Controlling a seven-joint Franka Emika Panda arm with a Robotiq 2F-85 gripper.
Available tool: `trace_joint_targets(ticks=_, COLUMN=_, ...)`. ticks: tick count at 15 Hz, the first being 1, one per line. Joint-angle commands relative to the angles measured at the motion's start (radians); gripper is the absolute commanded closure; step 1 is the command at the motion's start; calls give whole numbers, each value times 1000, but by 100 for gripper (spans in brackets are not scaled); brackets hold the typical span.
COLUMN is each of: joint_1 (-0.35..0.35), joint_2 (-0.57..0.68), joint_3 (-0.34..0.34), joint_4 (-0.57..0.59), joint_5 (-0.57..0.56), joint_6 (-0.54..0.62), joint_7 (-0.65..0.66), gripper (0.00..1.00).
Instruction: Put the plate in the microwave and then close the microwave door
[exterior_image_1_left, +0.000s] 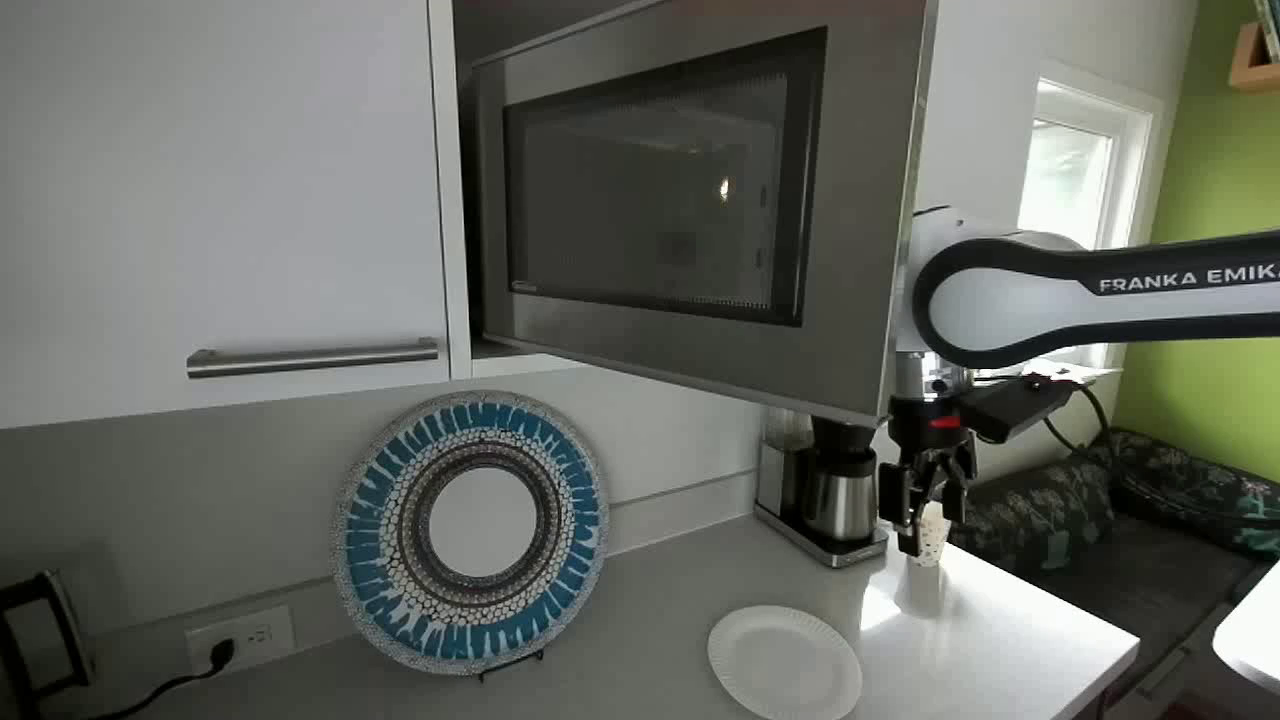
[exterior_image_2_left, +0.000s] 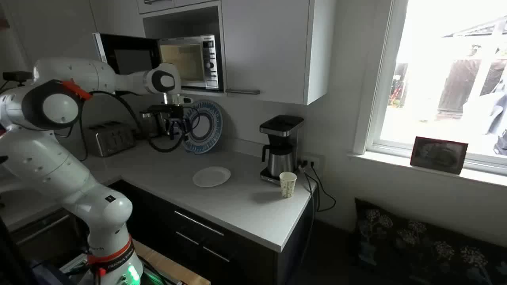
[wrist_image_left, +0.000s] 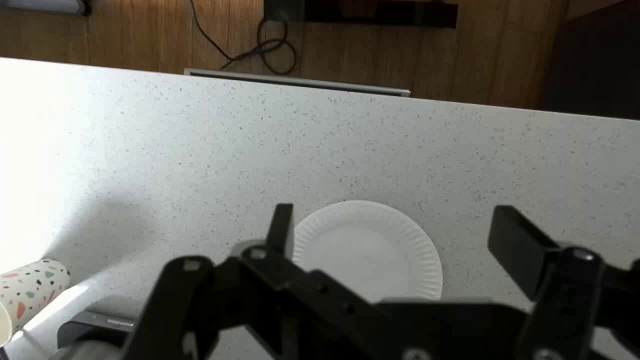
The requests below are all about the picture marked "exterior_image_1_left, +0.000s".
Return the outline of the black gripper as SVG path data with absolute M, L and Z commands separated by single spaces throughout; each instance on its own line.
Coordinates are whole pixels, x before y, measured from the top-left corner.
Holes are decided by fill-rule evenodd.
M 887 463 L 893 480 L 893 527 L 902 558 L 919 558 L 919 510 L 943 500 L 943 517 L 958 525 L 970 441 L 958 416 L 958 393 L 968 372 L 934 352 L 900 352 L 887 399 L 887 435 L 900 458 Z

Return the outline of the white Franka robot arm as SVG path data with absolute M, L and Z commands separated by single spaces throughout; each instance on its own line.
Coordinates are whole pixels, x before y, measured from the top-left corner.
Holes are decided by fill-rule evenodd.
M 977 389 L 1075 344 L 1216 339 L 1280 331 L 1280 235 L 1088 252 L 1051 234 L 992 234 L 922 209 L 900 243 L 880 517 L 902 558 L 933 565 L 958 522 L 970 441 L 1008 441 L 1066 399 L 1066 380 Z

